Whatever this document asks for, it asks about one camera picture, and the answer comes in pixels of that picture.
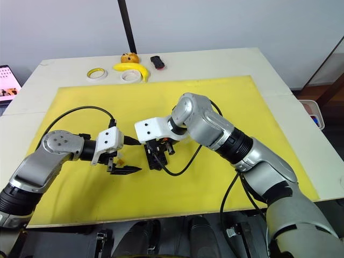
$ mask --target banana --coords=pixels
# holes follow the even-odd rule
[[[142,78],[144,79],[144,82],[147,82],[149,71],[146,67],[139,63],[118,63],[112,67],[116,71],[125,71],[129,69],[135,69],[138,70],[142,74]]]

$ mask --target tape roll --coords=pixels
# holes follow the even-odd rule
[[[135,69],[129,69],[120,75],[120,79],[124,83],[137,83],[141,81],[141,73]]]
[[[87,72],[87,79],[91,82],[100,81],[106,78],[108,75],[108,71],[103,68],[94,68]]]

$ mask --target wall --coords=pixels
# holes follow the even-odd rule
[[[139,53],[259,47],[292,89],[344,33],[343,0],[127,0],[127,7]]]
[[[344,40],[310,81],[310,86],[329,85],[344,73]]]
[[[343,0],[126,0],[139,53],[259,47],[301,88],[343,35]],[[116,0],[0,0],[0,64],[129,51]]]
[[[127,51],[115,0],[0,0],[0,64],[21,84],[43,59]]]

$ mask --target cable connector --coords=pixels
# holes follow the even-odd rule
[[[111,119],[110,119],[110,123],[109,123],[109,127],[108,127],[108,128],[112,128],[112,127],[116,126],[116,124],[117,124],[117,121],[116,121],[116,119],[114,119],[114,118],[111,118]]]

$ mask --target yellow board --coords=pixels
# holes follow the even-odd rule
[[[318,199],[302,165],[249,76],[60,88],[28,153],[34,151],[44,129],[57,116],[77,106],[95,105],[110,111],[117,119],[118,128],[136,138],[135,122],[171,114],[171,109],[185,92],[205,95],[213,100],[224,117],[237,128],[256,137],[285,159],[295,170],[302,192],[312,200]],[[100,111],[79,110],[61,119],[52,129],[89,133],[95,139],[108,123],[108,116]],[[167,155],[167,167],[179,172],[197,146],[190,139],[177,143],[176,153]],[[235,175],[226,160],[205,147],[189,169],[178,177],[169,176],[163,170],[149,170],[143,146],[125,146],[120,152],[125,164],[142,170],[132,175],[110,175],[105,165],[91,166],[88,161],[66,162],[43,195],[30,225],[82,224],[217,212]],[[252,206],[238,181],[225,210],[247,208]]]

